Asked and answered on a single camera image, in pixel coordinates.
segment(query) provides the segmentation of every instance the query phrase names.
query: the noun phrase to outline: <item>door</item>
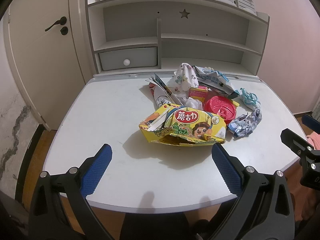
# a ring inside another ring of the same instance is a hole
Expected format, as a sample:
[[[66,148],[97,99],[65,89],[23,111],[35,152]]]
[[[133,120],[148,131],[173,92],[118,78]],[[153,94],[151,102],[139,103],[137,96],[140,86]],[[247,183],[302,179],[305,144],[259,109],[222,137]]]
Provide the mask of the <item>door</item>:
[[[63,16],[65,25],[44,31]],[[68,28],[68,33],[62,35],[62,28]],[[9,36],[26,92],[49,128],[58,129],[85,85],[73,43],[68,0],[13,0]]]

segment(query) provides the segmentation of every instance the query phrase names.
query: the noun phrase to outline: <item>red plastic lid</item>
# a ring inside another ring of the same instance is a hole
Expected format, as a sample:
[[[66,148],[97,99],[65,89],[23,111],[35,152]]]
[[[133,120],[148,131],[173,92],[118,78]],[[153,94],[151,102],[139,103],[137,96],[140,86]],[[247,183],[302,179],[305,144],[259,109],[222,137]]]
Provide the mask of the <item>red plastic lid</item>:
[[[236,118],[236,107],[225,97],[214,96],[205,103],[204,110],[220,115],[226,124]]]

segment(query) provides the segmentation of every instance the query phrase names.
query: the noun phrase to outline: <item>desk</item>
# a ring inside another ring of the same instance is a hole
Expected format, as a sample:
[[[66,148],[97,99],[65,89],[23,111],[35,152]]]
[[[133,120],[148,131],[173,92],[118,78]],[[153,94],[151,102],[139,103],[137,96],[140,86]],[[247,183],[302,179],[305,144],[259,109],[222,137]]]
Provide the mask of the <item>desk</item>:
[[[50,147],[43,170],[65,173],[94,156],[104,143],[113,156],[90,205],[132,213],[167,213],[198,209],[236,197],[224,183],[211,158],[211,146],[177,147],[148,143],[139,123],[154,112],[154,99],[145,81],[150,73],[93,78],[64,118]],[[159,73],[165,82],[172,73]],[[281,143],[289,128],[306,138],[300,125],[258,78],[230,76],[236,89],[255,93],[262,121],[245,138],[227,132],[226,151],[260,173],[285,170],[298,157]],[[237,116],[250,111],[238,99]]]

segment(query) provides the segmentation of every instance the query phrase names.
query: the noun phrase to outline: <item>black baseboard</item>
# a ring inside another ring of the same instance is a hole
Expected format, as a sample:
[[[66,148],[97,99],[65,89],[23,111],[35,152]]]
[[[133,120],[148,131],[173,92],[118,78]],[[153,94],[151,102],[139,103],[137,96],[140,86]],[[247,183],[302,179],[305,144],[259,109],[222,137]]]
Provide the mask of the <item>black baseboard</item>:
[[[300,113],[300,114],[294,114],[293,116],[294,116],[295,118],[299,118],[299,117],[302,117],[304,114],[306,114],[306,115],[311,115],[311,114],[312,114],[312,111],[311,111],[311,112]]]
[[[42,135],[42,132],[45,130],[44,126],[42,124],[38,125],[37,130],[35,131],[28,149],[26,150],[26,154],[23,157],[23,161],[20,167],[19,176],[17,179],[17,186],[16,186],[16,194],[15,194],[15,200],[17,200],[19,203],[22,203],[22,194],[23,194],[23,187],[24,182],[26,180],[27,171],[29,168],[29,164],[31,161],[31,157],[33,156],[33,153],[36,149],[36,146],[40,140],[40,137]]]

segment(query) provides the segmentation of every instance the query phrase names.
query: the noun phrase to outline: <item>drawer knob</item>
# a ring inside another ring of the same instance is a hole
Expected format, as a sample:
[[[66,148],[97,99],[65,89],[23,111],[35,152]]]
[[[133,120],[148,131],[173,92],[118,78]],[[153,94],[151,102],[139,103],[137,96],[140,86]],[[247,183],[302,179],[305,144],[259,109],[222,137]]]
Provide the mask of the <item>drawer knob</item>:
[[[123,65],[129,66],[129,65],[130,65],[130,60],[125,59],[125,60],[123,61]]]

